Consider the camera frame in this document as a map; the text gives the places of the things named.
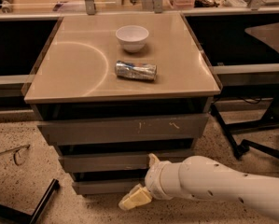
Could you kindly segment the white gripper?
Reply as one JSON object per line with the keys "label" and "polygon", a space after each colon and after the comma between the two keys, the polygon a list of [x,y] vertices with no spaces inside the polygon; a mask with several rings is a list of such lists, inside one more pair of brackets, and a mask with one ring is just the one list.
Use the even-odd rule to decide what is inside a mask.
{"label": "white gripper", "polygon": [[157,200],[172,200],[171,185],[173,181],[170,177],[171,163],[160,161],[159,158],[149,153],[149,169],[146,173],[145,184],[134,186],[119,202],[119,208],[128,211],[135,207],[146,205],[152,201],[152,197]]}

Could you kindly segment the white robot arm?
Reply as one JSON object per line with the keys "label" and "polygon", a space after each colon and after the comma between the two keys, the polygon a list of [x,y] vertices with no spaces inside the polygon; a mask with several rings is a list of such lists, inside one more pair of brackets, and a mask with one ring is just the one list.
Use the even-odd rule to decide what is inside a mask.
{"label": "white robot arm", "polygon": [[145,183],[134,186],[119,207],[130,210],[173,198],[237,202],[279,221],[278,177],[238,172],[203,156],[170,162],[151,154]]}

